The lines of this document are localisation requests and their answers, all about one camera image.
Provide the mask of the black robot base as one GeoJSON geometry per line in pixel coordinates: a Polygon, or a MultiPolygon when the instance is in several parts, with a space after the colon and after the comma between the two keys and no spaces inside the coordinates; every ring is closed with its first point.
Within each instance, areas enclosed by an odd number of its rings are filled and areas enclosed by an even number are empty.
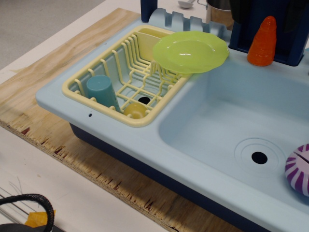
{"type": "Polygon", "coordinates": [[[45,232],[45,227],[32,228],[23,224],[1,224],[0,232],[45,232]]]}

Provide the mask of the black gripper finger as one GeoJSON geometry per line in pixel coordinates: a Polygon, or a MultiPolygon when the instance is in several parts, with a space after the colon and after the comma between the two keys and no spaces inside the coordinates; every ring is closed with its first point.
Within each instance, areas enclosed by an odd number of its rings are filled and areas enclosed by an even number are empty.
{"type": "Polygon", "coordinates": [[[251,8],[251,0],[230,0],[232,18],[238,24],[243,23],[251,8]]]}
{"type": "Polygon", "coordinates": [[[306,7],[305,0],[290,0],[286,8],[283,32],[289,33],[296,29],[306,7]]]}

